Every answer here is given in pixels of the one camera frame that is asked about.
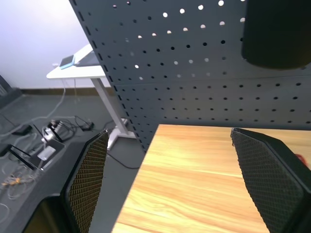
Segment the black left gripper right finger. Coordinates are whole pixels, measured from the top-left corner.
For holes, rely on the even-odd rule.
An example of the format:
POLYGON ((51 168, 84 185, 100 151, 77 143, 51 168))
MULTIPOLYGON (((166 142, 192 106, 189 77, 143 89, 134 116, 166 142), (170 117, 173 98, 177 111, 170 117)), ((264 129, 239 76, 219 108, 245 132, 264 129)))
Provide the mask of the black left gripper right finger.
POLYGON ((231 130, 246 189, 271 233, 311 231, 311 171, 279 139, 231 130))

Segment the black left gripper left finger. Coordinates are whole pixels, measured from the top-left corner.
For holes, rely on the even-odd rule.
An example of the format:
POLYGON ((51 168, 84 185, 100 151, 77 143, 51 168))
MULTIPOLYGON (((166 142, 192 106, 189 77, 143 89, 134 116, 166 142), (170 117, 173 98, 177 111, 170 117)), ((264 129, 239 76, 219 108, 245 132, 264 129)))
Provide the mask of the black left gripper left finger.
POLYGON ((71 142, 28 200, 25 233, 87 233, 101 192, 108 133, 71 142))

